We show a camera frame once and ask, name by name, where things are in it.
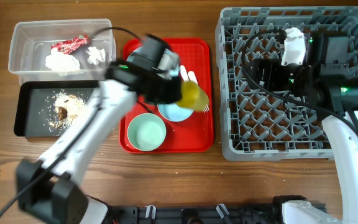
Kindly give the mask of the light blue bowl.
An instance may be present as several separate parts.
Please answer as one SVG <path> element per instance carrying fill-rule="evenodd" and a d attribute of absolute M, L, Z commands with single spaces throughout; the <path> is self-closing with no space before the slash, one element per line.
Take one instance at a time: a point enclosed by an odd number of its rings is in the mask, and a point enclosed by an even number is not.
<path fill-rule="evenodd" d="M 181 122 L 188 119 L 193 110 L 187 108 L 181 108 L 175 103 L 172 104 L 160 104 L 157 105 L 159 113 L 167 120 L 172 122 Z"/>

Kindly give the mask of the yellow plastic cup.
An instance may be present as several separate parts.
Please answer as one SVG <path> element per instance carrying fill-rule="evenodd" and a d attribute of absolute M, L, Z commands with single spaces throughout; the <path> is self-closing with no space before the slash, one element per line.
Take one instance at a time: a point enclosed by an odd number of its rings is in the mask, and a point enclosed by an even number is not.
<path fill-rule="evenodd" d="M 195 82 L 181 83 L 181 99 L 176 104 L 181 108 L 203 111 L 209 105 L 208 95 Z"/>

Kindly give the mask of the green bowl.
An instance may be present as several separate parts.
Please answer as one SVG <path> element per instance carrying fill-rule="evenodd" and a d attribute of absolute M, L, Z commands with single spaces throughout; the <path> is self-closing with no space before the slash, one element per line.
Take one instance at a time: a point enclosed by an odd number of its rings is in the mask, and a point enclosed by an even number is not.
<path fill-rule="evenodd" d="M 155 114 L 136 116 L 127 128 L 130 144 L 142 152 L 153 151 L 165 140 L 167 129 L 163 120 Z"/>

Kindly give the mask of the rice and food scraps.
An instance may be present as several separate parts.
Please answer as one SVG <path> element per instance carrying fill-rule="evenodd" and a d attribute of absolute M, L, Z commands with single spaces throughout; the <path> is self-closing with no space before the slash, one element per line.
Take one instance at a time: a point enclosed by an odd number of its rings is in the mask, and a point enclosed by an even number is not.
<path fill-rule="evenodd" d="M 46 99 L 46 102 L 51 103 L 47 106 L 48 118 L 46 121 L 52 129 L 66 129 L 83 113 L 86 106 L 86 101 L 77 95 L 68 94 L 64 90 L 54 93 L 51 97 Z"/>

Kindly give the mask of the red snack wrapper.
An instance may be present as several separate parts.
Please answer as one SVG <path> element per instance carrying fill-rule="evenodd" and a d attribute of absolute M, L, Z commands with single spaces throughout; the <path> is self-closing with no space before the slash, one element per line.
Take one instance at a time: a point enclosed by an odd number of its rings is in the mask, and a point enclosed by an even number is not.
<path fill-rule="evenodd" d="M 78 37 L 74 37 L 72 39 L 53 44 L 51 46 L 51 49 L 69 55 L 74 51 L 76 51 L 81 46 L 88 44 L 89 42 L 90 42 L 89 37 L 86 34 L 83 34 L 83 35 L 79 35 Z"/>

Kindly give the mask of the white napkin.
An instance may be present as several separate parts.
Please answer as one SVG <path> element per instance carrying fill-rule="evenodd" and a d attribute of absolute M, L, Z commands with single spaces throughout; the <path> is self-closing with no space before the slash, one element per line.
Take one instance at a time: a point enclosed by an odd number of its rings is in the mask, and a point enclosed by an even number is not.
<path fill-rule="evenodd" d="M 45 66 L 55 72 L 76 71 L 80 69 L 80 62 L 72 55 L 64 54 L 57 48 L 51 49 L 45 58 Z"/>

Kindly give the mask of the small white tissue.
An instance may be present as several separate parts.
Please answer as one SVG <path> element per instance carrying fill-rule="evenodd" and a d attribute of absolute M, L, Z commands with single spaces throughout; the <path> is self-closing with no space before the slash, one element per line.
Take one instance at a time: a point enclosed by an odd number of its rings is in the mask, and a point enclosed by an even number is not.
<path fill-rule="evenodd" d="M 86 51 L 88 54 L 87 61 L 92 65 L 99 65 L 106 61 L 106 52 L 104 49 L 97 49 L 96 47 L 89 47 Z"/>

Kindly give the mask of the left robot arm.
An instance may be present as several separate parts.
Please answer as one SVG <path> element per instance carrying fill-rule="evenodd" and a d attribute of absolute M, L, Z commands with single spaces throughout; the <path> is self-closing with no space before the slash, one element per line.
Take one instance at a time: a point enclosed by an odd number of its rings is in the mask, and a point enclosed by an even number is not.
<path fill-rule="evenodd" d="M 74 123 L 37 161 L 16 169 L 18 207 L 45 223 L 112 223 L 110 206 L 80 189 L 90 160 L 113 127 L 136 104 L 173 103 L 181 94 L 178 62 L 142 65 L 118 60 L 106 68 L 91 99 Z"/>

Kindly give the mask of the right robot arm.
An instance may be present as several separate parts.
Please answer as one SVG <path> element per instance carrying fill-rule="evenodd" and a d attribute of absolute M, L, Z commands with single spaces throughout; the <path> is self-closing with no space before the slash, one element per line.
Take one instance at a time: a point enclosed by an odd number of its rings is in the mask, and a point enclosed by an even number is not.
<path fill-rule="evenodd" d="M 272 35 L 282 50 L 276 59 L 243 61 L 242 72 L 253 87 L 284 101 L 310 108 L 321 121 L 334 153 L 341 187 L 343 223 L 358 223 L 358 76 L 349 68 L 347 34 L 296 28 L 270 29 L 250 37 Z"/>

